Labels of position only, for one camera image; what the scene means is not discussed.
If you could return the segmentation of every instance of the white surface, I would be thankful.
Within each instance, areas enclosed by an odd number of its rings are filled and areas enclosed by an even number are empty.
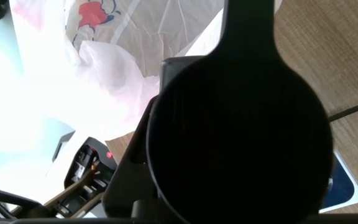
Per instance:
[[[48,185],[34,183],[45,176],[60,137],[72,129],[32,108],[32,95],[22,91],[23,76],[8,14],[0,21],[0,189],[36,198]]]

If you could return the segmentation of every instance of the red light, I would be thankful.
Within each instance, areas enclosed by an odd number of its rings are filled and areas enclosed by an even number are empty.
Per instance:
[[[111,152],[107,152],[106,156],[107,156],[107,158],[111,159],[112,158]]]

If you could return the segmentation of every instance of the white plastic bag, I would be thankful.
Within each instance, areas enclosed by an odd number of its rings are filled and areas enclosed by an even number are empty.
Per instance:
[[[161,60],[204,30],[215,1],[11,0],[29,103],[100,140],[135,130]]]

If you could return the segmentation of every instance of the blue object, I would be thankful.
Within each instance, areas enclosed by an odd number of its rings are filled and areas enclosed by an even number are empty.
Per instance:
[[[345,169],[335,156],[335,167],[332,176],[332,184],[323,202],[323,208],[332,207],[349,201],[354,195],[354,185]]]

